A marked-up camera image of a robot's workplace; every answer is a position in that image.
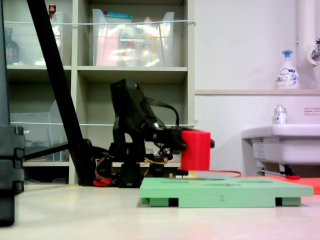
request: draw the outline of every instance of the green tray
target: green tray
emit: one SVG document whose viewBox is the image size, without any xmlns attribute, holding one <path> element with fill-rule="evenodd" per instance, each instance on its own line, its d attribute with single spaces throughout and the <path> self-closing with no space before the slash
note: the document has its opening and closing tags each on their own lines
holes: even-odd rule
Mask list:
<svg viewBox="0 0 320 240">
<path fill-rule="evenodd" d="M 272 178 L 144 178 L 142 204 L 151 207 L 232 208 L 300 206 L 313 188 Z"/>
</svg>

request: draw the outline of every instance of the washbasin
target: washbasin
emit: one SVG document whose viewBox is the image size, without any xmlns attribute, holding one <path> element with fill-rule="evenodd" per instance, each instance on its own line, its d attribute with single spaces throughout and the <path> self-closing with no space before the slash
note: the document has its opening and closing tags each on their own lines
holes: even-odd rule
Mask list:
<svg viewBox="0 0 320 240">
<path fill-rule="evenodd" d="M 273 124 L 244 130 L 254 158 L 281 165 L 320 165 L 320 124 Z"/>
</svg>

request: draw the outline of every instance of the red cylinder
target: red cylinder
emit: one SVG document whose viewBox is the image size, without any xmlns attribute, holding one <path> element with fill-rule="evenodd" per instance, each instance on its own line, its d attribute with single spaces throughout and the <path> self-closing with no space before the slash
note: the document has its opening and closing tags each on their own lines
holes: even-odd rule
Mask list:
<svg viewBox="0 0 320 240">
<path fill-rule="evenodd" d="M 186 143 L 186 150 L 181 153 L 181 168 L 208 171 L 210 169 L 210 132 L 182 130 L 181 135 Z"/>
</svg>

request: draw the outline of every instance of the foam soap dispenser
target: foam soap dispenser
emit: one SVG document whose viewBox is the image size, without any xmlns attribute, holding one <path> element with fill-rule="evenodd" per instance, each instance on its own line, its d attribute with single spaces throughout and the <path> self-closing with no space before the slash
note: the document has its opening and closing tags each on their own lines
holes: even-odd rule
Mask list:
<svg viewBox="0 0 320 240">
<path fill-rule="evenodd" d="M 293 53 L 291 50 L 285 50 L 282 54 L 285 61 L 280 68 L 278 78 L 275 82 L 277 89 L 299 89 L 300 78 L 297 69 L 293 66 L 290 55 Z"/>
</svg>

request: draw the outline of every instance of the floor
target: floor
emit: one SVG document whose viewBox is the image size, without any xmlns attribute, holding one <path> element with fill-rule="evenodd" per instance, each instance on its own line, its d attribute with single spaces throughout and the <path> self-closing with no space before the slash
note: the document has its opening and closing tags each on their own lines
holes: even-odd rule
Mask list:
<svg viewBox="0 0 320 240">
<path fill-rule="evenodd" d="M 301 207 L 145 207 L 139 189 L 26 185 L 0 240 L 319 240 L 320 195 Z"/>
</svg>

